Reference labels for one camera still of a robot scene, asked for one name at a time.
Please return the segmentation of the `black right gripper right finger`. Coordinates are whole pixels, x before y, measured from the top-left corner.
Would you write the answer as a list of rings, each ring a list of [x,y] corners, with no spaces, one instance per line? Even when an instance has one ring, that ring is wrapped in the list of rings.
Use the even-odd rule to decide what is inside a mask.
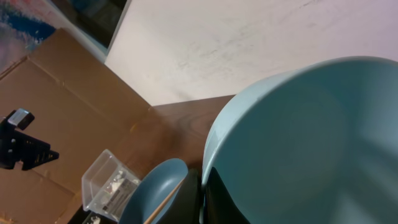
[[[249,224],[214,167],[211,168],[205,185],[204,221],[207,224]]]

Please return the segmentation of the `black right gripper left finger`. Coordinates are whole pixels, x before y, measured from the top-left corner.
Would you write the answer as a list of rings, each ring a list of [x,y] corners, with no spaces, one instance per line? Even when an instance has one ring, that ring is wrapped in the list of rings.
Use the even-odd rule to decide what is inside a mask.
[[[157,224],[199,224],[202,194],[199,173],[190,169],[173,202]]]

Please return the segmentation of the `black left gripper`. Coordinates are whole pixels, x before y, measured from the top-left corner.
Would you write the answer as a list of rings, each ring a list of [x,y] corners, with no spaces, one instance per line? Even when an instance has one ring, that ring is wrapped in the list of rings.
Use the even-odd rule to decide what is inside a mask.
[[[50,144],[15,131],[15,126],[9,124],[7,118],[1,121],[1,168],[11,170],[18,161],[22,162],[22,170],[31,170],[42,164],[59,158],[59,153],[50,149]]]

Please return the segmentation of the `light blue rice bowl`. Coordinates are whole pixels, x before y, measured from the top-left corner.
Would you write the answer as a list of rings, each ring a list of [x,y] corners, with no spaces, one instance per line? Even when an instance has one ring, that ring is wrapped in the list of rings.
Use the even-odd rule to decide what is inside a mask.
[[[249,223],[397,222],[397,62],[345,57],[234,96],[205,144]]]

